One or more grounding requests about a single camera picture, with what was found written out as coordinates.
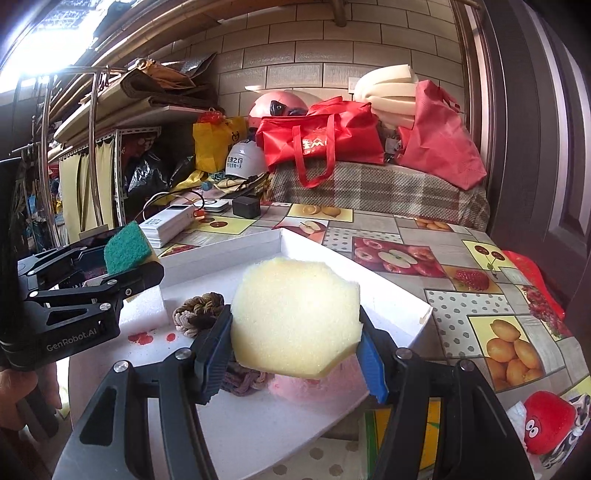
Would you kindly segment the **person left hand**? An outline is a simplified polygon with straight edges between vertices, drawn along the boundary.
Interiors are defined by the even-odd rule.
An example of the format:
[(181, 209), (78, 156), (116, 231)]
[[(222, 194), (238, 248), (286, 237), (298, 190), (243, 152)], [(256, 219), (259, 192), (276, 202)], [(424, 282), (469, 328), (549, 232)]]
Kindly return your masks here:
[(62, 408), (57, 378), (57, 366), (51, 363), (37, 372), (11, 369), (0, 373), (0, 424), (4, 429), (18, 431), (25, 425), (17, 403), (29, 395), (41, 380), (40, 391), (45, 401), (55, 409)]

